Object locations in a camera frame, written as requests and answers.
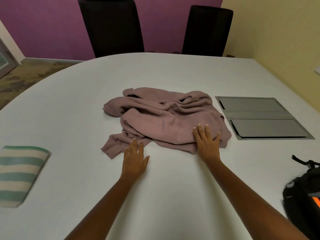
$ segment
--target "pink cloth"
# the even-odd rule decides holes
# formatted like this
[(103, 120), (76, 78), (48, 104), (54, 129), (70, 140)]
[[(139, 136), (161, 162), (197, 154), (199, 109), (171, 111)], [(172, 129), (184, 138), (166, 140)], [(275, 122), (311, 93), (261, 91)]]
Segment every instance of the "pink cloth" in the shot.
[(121, 134), (110, 135), (101, 148), (111, 159), (124, 152), (133, 138), (144, 145), (153, 140), (159, 146), (195, 154), (197, 144), (192, 129), (198, 124), (208, 124), (213, 137), (221, 132), (220, 147), (226, 147), (231, 138), (223, 115), (214, 108), (211, 97), (200, 91), (130, 88), (123, 91), (123, 97), (107, 102), (103, 110), (121, 117), (123, 128)]

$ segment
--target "striped towel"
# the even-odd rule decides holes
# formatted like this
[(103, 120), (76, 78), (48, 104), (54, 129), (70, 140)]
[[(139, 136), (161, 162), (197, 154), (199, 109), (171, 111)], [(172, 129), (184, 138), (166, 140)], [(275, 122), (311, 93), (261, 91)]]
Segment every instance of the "striped towel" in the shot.
[(0, 207), (22, 204), (50, 152), (36, 146), (8, 146), (0, 150)]

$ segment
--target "hand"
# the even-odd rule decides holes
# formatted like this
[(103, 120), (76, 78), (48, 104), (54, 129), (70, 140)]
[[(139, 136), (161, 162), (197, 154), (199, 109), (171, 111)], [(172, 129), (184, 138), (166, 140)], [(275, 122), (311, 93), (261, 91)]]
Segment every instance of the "hand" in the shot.
[(198, 128), (193, 128), (193, 135), (198, 145), (198, 155), (208, 164), (221, 162), (219, 153), (220, 132), (217, 137), (212, 140), (209, 126), (205, 125), (205, 131), (199, 124)]
[(137, 140), (130, 142), (129, 148), (124, 151), (122, 173), (120, 179), (134, 183), (146, 170), (150, 156), (143, 159), (143, 142), (139, 147)]

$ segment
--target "glass door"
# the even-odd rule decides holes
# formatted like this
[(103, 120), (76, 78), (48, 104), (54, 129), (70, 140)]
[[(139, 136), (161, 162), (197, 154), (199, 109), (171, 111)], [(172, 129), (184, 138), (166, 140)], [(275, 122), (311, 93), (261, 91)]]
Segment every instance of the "glass door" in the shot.
[(0, 78), (15, 68), (17, 64), (6, 51), (4, 45), (0, 41)]

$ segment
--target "purple wall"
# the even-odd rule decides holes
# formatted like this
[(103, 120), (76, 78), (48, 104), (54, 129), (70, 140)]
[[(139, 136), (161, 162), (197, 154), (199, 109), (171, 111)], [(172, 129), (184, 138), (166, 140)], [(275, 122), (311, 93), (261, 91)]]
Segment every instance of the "purple wall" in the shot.
[[(191, 5), (222, 0), (135, 0), (145, 51), (182, 50)], [(1, 0), (0, 20), (26, 57), (94, 58), (78, 0)]]

